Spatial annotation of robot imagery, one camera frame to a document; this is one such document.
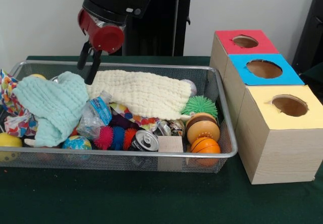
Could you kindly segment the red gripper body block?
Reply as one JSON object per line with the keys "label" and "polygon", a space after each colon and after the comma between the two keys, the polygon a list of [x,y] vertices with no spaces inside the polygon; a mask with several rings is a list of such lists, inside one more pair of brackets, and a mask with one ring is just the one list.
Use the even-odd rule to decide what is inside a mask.
{"label": "red gripper body block", "polygon": [[84,9],[78,14],[78,24],[95,50],[112,54],[122,47],[125,38],[124,26],[101,21]]}

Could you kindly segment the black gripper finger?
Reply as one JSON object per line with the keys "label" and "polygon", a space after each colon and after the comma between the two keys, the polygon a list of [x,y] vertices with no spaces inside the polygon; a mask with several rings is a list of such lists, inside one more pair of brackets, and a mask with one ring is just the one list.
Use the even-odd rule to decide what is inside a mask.
{"label": "black gripper finger", "polygon": [[87,85],[91,85],[93,83],[93,80],[95,78],[95,75],[101,63],[101,59],[100,59],[101,54],[102,54],[101,50],[93,52],[93,55],[92,55],[93,63],[85,79],[85,84]]}
{"label": "black gripper finger", "polygon": [[85,67],[88,55],[90,51],[90,42],[87,41],[84,43],[83,48],[81,50],[78,62],[77,62],[77,69],[82,70]]}

